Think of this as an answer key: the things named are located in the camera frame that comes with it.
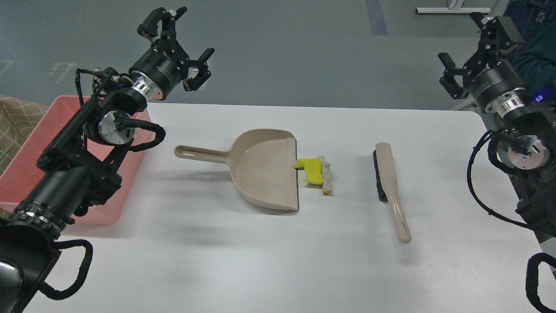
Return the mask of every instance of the brush bristles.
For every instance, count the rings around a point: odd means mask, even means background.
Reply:
[[[380,183],[379,163],[376,160],[376,150],[373,152],[373,161],[375,163],[376,191],[378,191],[379,193],[379,200],[386,203],[388,202],[388,198],[386,197],[386,193],[384,193],[384,189],[382,188],[382,184]]]

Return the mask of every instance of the gray floor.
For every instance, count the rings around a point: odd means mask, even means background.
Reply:
[[[4,1],[0,94],[48,105],[75,94],[77,67],[126,72],[149,47],[138,24],[183,5],[177,37],[193,58],[216,49],[213,76],[169,102],[449,109],[457,102],[438,83],[437,54],[461,66],[479,40],[467,15],[415,13],[442,0]]]

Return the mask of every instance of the dustpan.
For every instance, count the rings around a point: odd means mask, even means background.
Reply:
[[[227,164],[240,194],[263,208],[298,210],[295,137],[286,130],[252,129],[229,151],[179,145],[178,158]]]

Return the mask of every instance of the pink plastic bin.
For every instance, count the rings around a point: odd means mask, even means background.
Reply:
[[[44,148],[65,126],[79,109],[76,96],[59,96],[54,100],[42,120],[23,144],[6,171],[0,176],[0,207],[13,211],[25,199],[44,173],[36,166],[37,159]],[[134,115],[134,118],[150,121],[147,110]],[[136,129],[134,145],[146,143],[152,139],[152,133]],[[112,150],[111,146],[87,142],[87,149],[99,159],[104,159]],[[143,159],[144,151],[128,152],[118,174],[122,177],[120,188],[103,206],[93,206],[87,215],[74,216],[76,223],[111,225],[116,223],[122,212],[133,179]]]

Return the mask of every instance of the brush handle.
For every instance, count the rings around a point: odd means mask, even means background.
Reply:
[[[392,216],[394,217],[398,241],[401,243],[409,243],[411,241],[411,233],[409,232],[408,223],[405,220],[404,211],[401,209],[398,197],[388,197],[388,204],[390,205]]]
[[[394,225],[398,234],[398,241],[408,243],[411,241],[408,223],[398,199],[398,178],[394,166],[394,156],[389,143],[377,143],[375,146],[376,161],[380,175],[380,185],[388,199],[388,204],[394,217]]]

